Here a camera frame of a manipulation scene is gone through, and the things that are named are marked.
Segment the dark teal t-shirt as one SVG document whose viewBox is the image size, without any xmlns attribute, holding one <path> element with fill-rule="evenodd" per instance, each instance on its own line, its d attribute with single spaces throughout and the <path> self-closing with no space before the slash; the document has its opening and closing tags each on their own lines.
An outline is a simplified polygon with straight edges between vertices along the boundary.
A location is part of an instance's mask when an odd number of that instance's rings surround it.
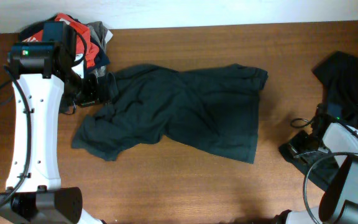
<svg viewBox="0 0 358 224">
<path fill-rule="evenodd" d="M 163 136 L 204 152 L 253 163 L 265 70 L 239 64 L 179 72 L 136 65 L 109 73 L 111 101 L 86 116 L 72 147 L 106 161 Z"/>
</svg>

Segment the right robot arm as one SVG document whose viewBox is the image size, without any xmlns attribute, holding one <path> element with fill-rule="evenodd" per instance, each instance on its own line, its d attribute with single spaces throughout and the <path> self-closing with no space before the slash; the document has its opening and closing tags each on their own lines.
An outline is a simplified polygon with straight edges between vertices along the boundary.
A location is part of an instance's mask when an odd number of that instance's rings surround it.
<svg viewBox="0 0 358 224">
<path fill-rule="evenodd" d="M 320 104 L 300 132 L 279 151 L 304 174 L 305 210 L 289 211 L 285 223 L 358 223 L 358 106 Z"/>
</svg>

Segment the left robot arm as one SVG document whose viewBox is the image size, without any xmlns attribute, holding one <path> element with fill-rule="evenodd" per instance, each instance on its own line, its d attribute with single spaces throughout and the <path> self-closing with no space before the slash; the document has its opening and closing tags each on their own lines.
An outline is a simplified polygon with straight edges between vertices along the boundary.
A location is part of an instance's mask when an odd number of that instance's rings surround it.
<svg viewBox="0 0 358 224">
<path fill-rule="evenodd" d="M 64 22 L 44 24 L 39 42 L 12 46 L 4 70 L 14 90 L 14 153 L 0 217 L 11 223 L 97 223 L 78 187 L 63 188 L 57 162 L 59 114 L 109 101 L 108 76 L 88 75 L 76 56 L 81 35 Z"/>
</svg>

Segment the folded grey garment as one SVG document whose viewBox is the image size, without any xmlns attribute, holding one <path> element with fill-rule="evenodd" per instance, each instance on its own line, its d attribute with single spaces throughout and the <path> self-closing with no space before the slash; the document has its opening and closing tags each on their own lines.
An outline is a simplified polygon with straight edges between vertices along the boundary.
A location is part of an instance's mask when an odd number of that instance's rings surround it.
<svg viewBox="0 0 358 224">
<path fill-rule="evenodd" d="M 106 74 L 107 65 L 110 64 L 106 51 L 107 43 L 112 39 L 113 34 L 101 21 L 90 22 L 87 26 L 90 30 L 91 42 L 99 47 L 99 52 L 94 59 L 95 66 L 89 68 L 87 73 L 103 77 Z"/>
</svg>

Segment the black garment pile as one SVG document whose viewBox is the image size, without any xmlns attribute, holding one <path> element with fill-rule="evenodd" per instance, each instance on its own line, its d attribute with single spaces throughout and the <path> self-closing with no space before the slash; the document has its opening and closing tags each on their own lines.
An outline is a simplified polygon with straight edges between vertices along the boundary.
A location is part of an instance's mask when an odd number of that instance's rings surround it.
<svg viewBox="0 0 358 224">
<path fill-rule="evenodd" d="M 295 118 L 290 125 L 316 136 L 332 152 L 333 147 L 323 142 L 330 124 L 337 123 L 341 128 L 348 126 L 358 131 L 358 57 L 337 51 L 317 64 L 312 72 L 323 85 L 323 102 L 317 106 L 311 120 Z M 287 143 L 279 147 L 285 160 L 286 146 Z M 312 165 L 299 162 L 291 164 L 302 174 L 306 174 Z"/>
</svg>

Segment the folded navy blue garment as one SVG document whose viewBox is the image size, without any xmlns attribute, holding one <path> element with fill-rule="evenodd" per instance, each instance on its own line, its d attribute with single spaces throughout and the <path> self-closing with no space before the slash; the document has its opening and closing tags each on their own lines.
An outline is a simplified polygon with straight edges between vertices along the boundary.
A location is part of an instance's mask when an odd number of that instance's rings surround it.
<svg viewBox="0 0 358 224">
<path fill-rule="evenodd" d="M 74 28 L 86 42 L 86 73 L 95 69 L 105 69 L 110 63 L 106 55 L 106 45 L 113 37 L 112 32 L 101 21 L 84 24 L 78 19 L 64 13 L 58 13 L 53 17 L 33 23 L 19 32 L 18 39 L 22 42 L 40 42 L 43 36 L 46 22 L 64 22 Z"/>
</svg>

